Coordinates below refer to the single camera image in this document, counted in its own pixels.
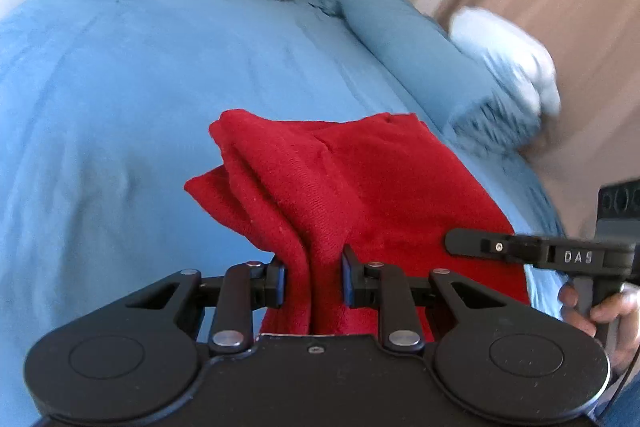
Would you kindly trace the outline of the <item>right hand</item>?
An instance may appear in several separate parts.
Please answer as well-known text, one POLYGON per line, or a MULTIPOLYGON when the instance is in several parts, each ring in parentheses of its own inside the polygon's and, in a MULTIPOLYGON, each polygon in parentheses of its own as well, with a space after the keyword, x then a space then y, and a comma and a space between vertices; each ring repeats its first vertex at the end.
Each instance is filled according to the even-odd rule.
POLYGON ((562 303, 563 321, 591 337, 596 335, 599 325, 617 325, 617 343, 611 363, 615 373, 624 373, 639 347, 639 287, 625 284, 620 293, 606 298, 587 315, 578 311, 578 291, 571 283, 560 289, 558 298, 562 303))

